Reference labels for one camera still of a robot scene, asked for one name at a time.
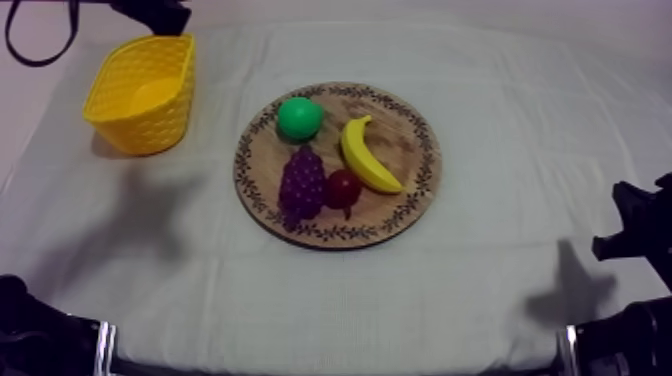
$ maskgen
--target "white tablecloth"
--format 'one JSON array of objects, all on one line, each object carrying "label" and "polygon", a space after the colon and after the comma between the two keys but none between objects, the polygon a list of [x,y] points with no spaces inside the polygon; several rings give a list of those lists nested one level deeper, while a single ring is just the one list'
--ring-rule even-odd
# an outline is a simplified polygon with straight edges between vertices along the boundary
[{"label": "white tablecloth", "polygon": [[[120,326],[120,354],[206,370],[476,372],[549,361],[553,331],[667,290],[598,263],[620,180],[672,170],[672,84],[651,66],[513,34],[390,21],[196,33],[191,123],[127,159],[81,107],[113,45],[69,67],[0,196],[0,272]],[[254,114],[302,85],[371,84],[414,105],[443,152],[436,200],[365,251],[283,243],[232,181]]]}]

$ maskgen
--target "cable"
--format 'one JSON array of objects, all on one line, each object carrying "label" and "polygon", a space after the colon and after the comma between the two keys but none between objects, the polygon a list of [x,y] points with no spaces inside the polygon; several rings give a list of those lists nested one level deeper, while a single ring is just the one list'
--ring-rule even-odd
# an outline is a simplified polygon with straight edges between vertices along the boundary
[{"label": "cable", "polygon": [[44,60],[31,60],[21,55],[16,48],[14,48],[14,45],[12,45],[9,38],[9,30],[12,28],[14,16],[19,9],[19,4],[21,4],[21,0],[12,0],[12,5],[9,7],[9,14],[7,15],[7,21],[5,22],[5,42],[9,53],[21,64],[34,68],[47,66],[58,60],[70,48],[70,45],[72,45],[72,42],[75,40],[75,36],[77,36],[77,31],[79,30],[79,1],[80,0],[68,0],[70,36],[68,37],[67,42],[65,42],[63,49],[50,58]]}]

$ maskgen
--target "plastic basket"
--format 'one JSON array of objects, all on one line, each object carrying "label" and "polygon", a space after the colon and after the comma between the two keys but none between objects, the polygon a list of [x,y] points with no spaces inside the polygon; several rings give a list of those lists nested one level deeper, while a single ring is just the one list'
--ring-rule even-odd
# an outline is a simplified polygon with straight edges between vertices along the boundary
[{"label": "plastic basket", "polygon": [[184,136],[193,89],[191,35],[135,39],[103,63],[84,119],[124,153],[158,153]]}]

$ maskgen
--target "green ball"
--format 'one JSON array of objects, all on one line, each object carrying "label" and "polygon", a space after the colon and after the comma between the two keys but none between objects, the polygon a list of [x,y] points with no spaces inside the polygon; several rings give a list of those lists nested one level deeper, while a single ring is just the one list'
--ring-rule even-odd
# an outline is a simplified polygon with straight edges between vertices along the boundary
[{"label": "green ball", "polygon": [[295,97],[284,101],[278,109],[278,127],[295,141],[306,140],[317,133],[322,125],[322,106],[308,98]]}]

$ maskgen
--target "round wooden plate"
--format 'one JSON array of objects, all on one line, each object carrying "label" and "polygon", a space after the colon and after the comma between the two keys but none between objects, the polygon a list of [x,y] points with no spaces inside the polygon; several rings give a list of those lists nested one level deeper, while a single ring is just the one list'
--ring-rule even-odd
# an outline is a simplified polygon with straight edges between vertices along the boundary
[{"label": "round wooden plate", "polygon": [[[314,220],[287,231],[278,192],[283,167],[299,146],[280,139],[276,121],[280,104],[296,96],[324,108],[322,128],[310,145],[322,158],[327,176],[344,167],[339,142],[345,123],[371,115],[366,145],[399,179],[404,192],[382,195],[365,188],[349,220],[342,210],[325,206]],[[243,205],[268,231],[301,246],[345,250],[385,241],[420,218],[441,179],[441,151],[430,126],[408,103],[368,85],[329,82],[294,90],[261,110],[240,138],[233,174]]]}]

